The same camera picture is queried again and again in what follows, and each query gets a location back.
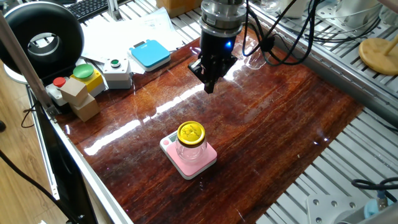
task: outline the blue led light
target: blue led light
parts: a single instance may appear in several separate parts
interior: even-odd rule
[[[231,47],[232,47],[232,42],[231,42],[231,41],[228,41],[228,42],[225,44],[225,47],[231,48]]]

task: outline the brown cardboard block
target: brown cardboard block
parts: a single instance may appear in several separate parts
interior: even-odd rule
[[[72,111],[83,121],[86,122],[100,112],[97,101],[90,94],[83,100],[81,105],[70,104]]]
[[[80,105],[88,95],[87,86],[74,78],[70,78],[60,91],[62,98],[71,105]]]
[[[165,7],[170,18],[200,7],[202,0],[156,0],[158,8]]]

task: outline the yellow jar lid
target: yellow jar lid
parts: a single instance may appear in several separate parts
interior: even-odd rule
[[[205,139],[205,128],[196,121],[187,121],[177,131],[178,140],[187,146],[195,146]]]

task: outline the black ring light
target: black ring light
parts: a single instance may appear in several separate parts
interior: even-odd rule
[[[61,5],[30,2],[11,9],[5,18],[39,78],[74,66],[83,51],[84,35],[80,23]],[[45,47],[31,44],[30,41],[39,34],[54,34],[53,41]],[[0,58],[11,70],[20,73],[1,42]]]

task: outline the wooden floor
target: wooden floor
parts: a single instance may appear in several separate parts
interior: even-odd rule
[[[0,120],[7,128],[0,133],[0,149],[23,172],[50,191],[35,128],[21,128],[23,110],[29,108],[26,88],[6,76],[0,61]],[[25,125],[32,124],[29,115]],[[98,215],[99,223],[105,223]],[[19,177],[0,159],[0,224],[47,224],[66,222],[66,217],[42,192]]]

